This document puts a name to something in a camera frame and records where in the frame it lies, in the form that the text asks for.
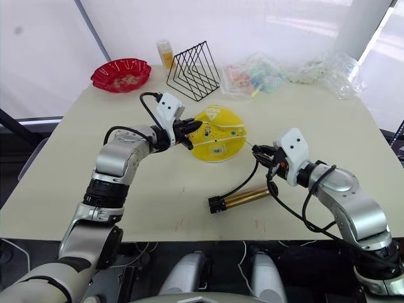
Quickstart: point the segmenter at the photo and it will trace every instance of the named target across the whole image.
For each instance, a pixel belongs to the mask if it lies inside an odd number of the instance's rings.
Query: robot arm
[[[269,181],[278,175],[291,186],[307,187],[330,210],[343,240],[354,248],[354,272],[363,286],[378,295],[404,295],[398,244],[382,209],[352,173],[310,162],[308,145],[297,128],[283,133],[274,146],[255,146],[253,154],[268,168]]]
[[[153,116],[158,126],[112,128],[121,130],[98,154],[84,199],[61,242],[59,258],[7,288],[0,294],[1,302],[80,302],[95,272],[113,264],[123,235],[115,224],[124,213],[140,161],[178,143],[192,149],[186,135],[201,125],[193,119],[179,120],[184,106],[171,94],[144,93],[142,102],[145,95],[158,102],[157,117]]]

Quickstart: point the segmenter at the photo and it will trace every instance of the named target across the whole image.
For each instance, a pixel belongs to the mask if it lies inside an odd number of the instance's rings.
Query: yellow bottle
[[[163,62],[163,66],[168,73],[170,71],[171,65],[175,67],[174,54],[172,53],[172,48],[168,40],[161,40],[157,42],[158,53]]]

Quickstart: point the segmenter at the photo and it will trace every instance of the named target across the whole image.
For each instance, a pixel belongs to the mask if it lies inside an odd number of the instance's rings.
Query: gold cylinder
[[[270,192],[266,186],[246,191],[244,193],[236,194],[234,196],[225,198],[226,208],[235,207],[238,205],[246,204],[251,201],[255,201],[270,195]]]

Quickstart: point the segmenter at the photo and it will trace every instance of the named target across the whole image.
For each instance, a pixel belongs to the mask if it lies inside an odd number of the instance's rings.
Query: yellow disc
[[[189,134],[193,155],[207,162],[233,157],[244,145],[247,129],[241,119],[226,107],[211,105],[195,117],[201,127]]]

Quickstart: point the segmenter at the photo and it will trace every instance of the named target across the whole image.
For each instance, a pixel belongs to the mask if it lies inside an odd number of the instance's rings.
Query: white wall
[[[178,53],[207,40],[215,62],[220,64],[257,51],[280,61],[312,59],[333,47],[352,0],[82,3],[113,59],[138,57],[160,64],[156,41],[169,39]]]
[[[0,1],[0,107],[63,116],[105,62],[72,0]]]
[[[395,132],[404,120],[404,1],[395,8],[362,64],[362,100],[382,129]]]

